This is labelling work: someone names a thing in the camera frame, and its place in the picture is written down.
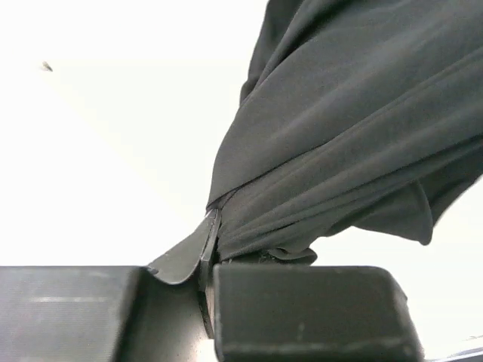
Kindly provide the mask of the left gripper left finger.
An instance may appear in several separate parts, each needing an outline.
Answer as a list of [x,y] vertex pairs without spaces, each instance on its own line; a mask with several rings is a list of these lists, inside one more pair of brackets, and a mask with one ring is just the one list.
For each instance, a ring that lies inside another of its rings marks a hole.
[[201,280],[206,283],[220,222],[220,211],[210,210],[192,234],[153,260],[147,270],[166,284],[184,284],[196,272],[202,271]]

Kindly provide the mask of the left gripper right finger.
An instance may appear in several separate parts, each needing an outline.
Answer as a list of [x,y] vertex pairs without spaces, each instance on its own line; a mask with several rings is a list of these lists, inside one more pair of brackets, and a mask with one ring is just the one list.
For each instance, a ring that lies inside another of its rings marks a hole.
[[422,361],[407,297],[384,268],[216,261],[201,233],[198,285],[221,361]]

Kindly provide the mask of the black trousers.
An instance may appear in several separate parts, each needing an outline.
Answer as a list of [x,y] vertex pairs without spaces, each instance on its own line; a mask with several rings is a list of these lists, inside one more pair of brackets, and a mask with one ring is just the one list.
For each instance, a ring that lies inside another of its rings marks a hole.
[[270,1],[211,181],[221,260],[432,240],[482,175],[480,1]]

